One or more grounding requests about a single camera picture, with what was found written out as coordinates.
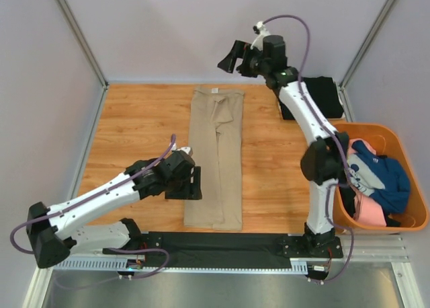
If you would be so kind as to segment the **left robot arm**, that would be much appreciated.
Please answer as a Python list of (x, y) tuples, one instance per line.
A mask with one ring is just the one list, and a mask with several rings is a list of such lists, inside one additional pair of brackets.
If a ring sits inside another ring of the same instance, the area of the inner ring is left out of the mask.
[(164, 193), (171, 199), (199, 200), (200, 167), (191, 147), (174, 150), (166, 159), (136, 161), (108, 183), (61, 204), (42, 202), (28, 211), (26, 233), (39, 268), (53, 267), (73, 254), (101, 250), (134, 255), (144, 247), (133, 219), (111, 225), (89, 222), (122, 206)]

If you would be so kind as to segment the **beige t shirt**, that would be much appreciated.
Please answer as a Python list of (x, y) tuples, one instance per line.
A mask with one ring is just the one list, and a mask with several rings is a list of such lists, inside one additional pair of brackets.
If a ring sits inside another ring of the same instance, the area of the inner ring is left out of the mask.
[(245, 93), (197, 87), (191, 100), (188, 145), (201, 167), (201, 200), (184, 202), (187, 227), (240, 231), (242, 126)]

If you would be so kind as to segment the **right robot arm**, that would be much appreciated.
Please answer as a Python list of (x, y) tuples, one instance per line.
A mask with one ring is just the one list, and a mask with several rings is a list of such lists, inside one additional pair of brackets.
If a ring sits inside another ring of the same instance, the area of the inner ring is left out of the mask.
[(310, 207), (299, 244), (309, 256), (319, 256), (337, 240), (333, 190), (347, 167), (348, 134), (337, 131), (323, 116), (301, 74), (288, 66), (282, 36), (264, 35), (254, 43), (237, 40), (218, 68), (227, 73), (237, 71), (243, 77), (262, 76), (302, 130), (307, 149), (300, 160), (300, 169), (309, 182)]

